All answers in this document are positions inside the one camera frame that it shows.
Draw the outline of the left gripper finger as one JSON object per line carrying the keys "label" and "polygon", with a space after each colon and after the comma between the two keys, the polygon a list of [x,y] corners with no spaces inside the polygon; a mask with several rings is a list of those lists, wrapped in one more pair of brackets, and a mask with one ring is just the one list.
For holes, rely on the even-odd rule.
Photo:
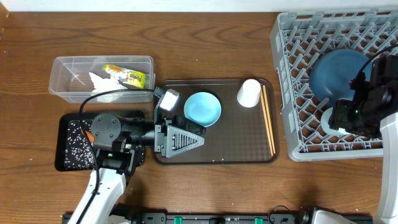
{"label": "left gripper finger", "polygon": [[194,121],[187,119],[184,116],[175,115],[173,117],[172,124],[177,128],[189,131],[197,135],[204,135],[206,133],[206,128]]}
{"label": "left gripper finger", "polygon": [[167,157],[177,156],[204,143],[205,138],[201,135],[171,125],[167,127]]}

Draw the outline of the light blue bowl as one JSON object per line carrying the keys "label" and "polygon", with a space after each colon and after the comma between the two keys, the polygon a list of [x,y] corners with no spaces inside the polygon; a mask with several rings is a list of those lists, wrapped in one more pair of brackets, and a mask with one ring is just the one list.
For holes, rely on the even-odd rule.
{"label": "light blue bowl", "polygon": [[219,99],[208,92],[198,92],[191,95],[183,107],[183,112],[187,119],[206,128],[218,121],[221,111]]}

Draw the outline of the light blue cup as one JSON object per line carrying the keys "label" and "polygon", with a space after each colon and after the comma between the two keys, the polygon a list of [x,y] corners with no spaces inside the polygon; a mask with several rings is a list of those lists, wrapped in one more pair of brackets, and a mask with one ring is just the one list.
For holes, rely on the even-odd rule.
{"label": "light blue cup", "polygon": [[323,112],[322,117],[321,117],[322,130],[330,136],[342,136],[342,135],[349,134],[343,128],[339,128],[338,130],[330,128],[330,125],[328,122],[329,122],[329,119],[331,118],[332,111],[333,111],[333,108],[328,108],[326,111]]}

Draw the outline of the dark blue plate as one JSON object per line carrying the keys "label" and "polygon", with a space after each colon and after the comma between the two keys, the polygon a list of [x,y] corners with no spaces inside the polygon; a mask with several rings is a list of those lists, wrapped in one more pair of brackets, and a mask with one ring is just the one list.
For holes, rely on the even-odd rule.
{"label": "dark blue plate", "polygon": [[325,54],[315,62],[309,79],[309,86],[318,101],[328,99],[327,108],[338,100],[352,100],[354,90],[349,82],[356,78],[368,58],[352,49],[338,49]]}

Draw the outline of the yellow-green snack wrapper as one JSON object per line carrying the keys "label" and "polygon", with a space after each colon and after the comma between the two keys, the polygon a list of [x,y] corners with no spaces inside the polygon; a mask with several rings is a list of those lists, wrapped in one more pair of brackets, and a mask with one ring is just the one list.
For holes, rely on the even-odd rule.
{"label": "yellow-green snack wrapper", "polygon": [[111,79],[123,84],[131,85],[141,89],[144,89],[144,85],[146,84],[146,74],[142,72],[110,64],[104,65],[103,71],[108,73]]}

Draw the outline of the orange carrot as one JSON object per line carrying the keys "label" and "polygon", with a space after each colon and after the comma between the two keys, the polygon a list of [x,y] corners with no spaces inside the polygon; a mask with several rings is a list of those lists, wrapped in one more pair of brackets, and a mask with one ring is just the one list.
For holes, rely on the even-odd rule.
{"label": "orange carrot", "polygon": [[90,143],[94,143],[94,136],[92,135],[92,133],[90,131],[86,131],[86,134],[88,136],[88,139],[90,140]]}

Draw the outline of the white cup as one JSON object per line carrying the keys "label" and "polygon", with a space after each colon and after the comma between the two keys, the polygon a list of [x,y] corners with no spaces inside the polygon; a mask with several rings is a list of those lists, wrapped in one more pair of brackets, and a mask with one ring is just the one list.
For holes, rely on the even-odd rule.
{"label": "white cup", "polygon": [[252,108],[258,104],[260,94],[261,84],[255,79],[248,79],[240,87],[237,101],[243,107]]}

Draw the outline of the white napkin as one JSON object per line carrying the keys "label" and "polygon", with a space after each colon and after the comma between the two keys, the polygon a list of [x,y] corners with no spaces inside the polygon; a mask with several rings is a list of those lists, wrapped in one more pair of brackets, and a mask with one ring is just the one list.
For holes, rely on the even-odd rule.
{"label": "white napkin", "polygon": [[[94,86],[94,90],[92,91],[93,95],[106,91],[127,89],[127,87],[119,83],[118,79],[102,78],[92,72],[89,73],[89,76]],[[107,94],[103,96],[98,96],[96,99],[100,103],[112,103],[115,102],[120,97],[121,97],[120,94]]]}

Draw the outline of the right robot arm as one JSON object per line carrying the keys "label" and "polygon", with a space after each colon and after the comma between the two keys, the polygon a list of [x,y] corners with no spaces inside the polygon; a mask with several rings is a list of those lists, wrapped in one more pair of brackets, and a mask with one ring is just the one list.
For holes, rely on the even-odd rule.
{"label": "right robot arm", "polygon": [[382,186],[374,223],[397,223],[397,57],[375,60],[370,80],[360,72],[350,88],[354,97],[334,104],[330,128],[382,139]]}

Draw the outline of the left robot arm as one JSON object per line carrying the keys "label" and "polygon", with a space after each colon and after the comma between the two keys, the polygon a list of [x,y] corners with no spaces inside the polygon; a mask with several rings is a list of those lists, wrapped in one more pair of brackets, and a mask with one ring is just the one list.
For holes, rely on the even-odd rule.
{"label": "left robot arm", "polygon": [[114,204],[143,160],[145,149],[173,157],[205,143],[204,126],[175,115],[153,121],[101,113],[85,120],[81,115],[67,136],[73,167],[92,169],[89,184],[70,223],[107,223]]}

